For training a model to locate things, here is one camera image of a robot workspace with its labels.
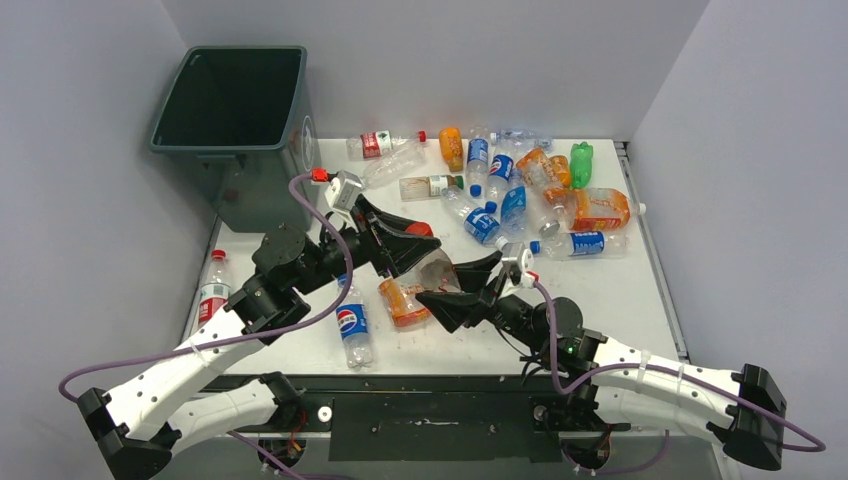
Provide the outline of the crushed orange label bottle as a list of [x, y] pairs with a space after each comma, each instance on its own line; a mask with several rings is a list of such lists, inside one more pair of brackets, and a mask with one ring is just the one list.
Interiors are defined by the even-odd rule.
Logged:
[[429, 321], [431, 312], [417, 299], [423, 288], [404, 279], [389, 278], [381, 282], [378, 292], [396, 329], [408, 330]]

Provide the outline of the blue label bottle white cap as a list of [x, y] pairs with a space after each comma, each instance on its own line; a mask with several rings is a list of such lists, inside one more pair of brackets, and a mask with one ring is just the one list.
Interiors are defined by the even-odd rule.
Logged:
[[457, 186], [444, 189], [440, 201], [451, 218], [477, 243], [503, 250], [509, 240], [501, 232], [501, 224], [492, 213], [476, 204]]

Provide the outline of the light blue label bottle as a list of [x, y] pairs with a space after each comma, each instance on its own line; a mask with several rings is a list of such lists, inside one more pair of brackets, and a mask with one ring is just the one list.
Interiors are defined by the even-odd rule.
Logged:
[[522, 174], [514, 170], [501, 203], [501, 231], [512, 241], [523, 240], [527, 229], [527, 194]]

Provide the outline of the small Pepsi bottle blue cap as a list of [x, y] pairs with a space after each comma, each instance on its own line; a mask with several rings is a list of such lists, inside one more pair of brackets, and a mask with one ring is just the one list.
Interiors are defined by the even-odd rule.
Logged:
[[337, 326], [346, 362], [350, 369], [362, 369], [373, 364], [368, 314], [365, 297], [352, 284], [343, 301], [335, 309]]

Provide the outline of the clear bottle silver cap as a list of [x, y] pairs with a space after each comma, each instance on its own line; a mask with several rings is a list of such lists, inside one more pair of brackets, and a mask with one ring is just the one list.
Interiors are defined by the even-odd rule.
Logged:
[[535, 190], [526, 191], [528, 230], [545, 239], [555, 236], [560, 230], [560, 222], [553, 207]]

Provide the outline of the large orange label bottle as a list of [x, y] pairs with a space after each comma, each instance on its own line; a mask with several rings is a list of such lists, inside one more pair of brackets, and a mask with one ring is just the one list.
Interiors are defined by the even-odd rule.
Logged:
[[574, 232], [624, 229], [647, 207], [614, 188], [553, 189], [543, 194], [558, 219]]

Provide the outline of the red cap clear bottle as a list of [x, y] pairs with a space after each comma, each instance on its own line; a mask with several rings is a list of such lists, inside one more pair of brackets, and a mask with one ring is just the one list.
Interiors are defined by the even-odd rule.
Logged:
[[221, 249], [211, 252], [210, 263], [198, 290], [195, 320], [191, 333], [199, 331], [227, 302], [231, 292], [231, 272], [227, 253]]

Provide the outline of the large Pepsi bottle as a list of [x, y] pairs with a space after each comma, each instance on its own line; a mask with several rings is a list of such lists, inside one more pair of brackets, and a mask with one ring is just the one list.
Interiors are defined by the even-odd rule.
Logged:
[[534, 256], [555, 261], [617, 259], [626, 255], [628, 247], [626, 234], [602, 231], [564, 233], [530, 242]]

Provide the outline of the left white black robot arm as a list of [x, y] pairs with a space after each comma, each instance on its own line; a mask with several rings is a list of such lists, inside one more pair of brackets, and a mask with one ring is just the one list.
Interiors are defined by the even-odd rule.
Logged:
[[409, 219], [385, 213], [366, 198], [353, 202], [346, 229], [317, 244], [282, 224], [255, 251], [254, 274], [173, 355], [108, 390], [81, 394], [77, 407], [112, 476], [150, 479], [183, 450], [244, 427], [276, 431], [307, 420], [301, 394], [279, 372], [205, 395], [232, 365], [274, 343], [282, 329], [303, 323], [304, 295], [369, 264], [383, 277], [410, 271], [440, 241], [414, 231]]

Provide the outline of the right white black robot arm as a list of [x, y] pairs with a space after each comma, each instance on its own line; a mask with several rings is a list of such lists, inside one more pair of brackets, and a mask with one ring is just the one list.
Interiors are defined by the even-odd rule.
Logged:
[[425, 290], [417, 301], [450, 333], [487, 321], [527, 346], [573, 425], [676, 431], [749, 467], [781, 469], [787, 402], [768, 370], [702, 368], [586, 329], [577, 304], [540, 286], [527, 257], [495, 252], [456, 272], [459, 288]]

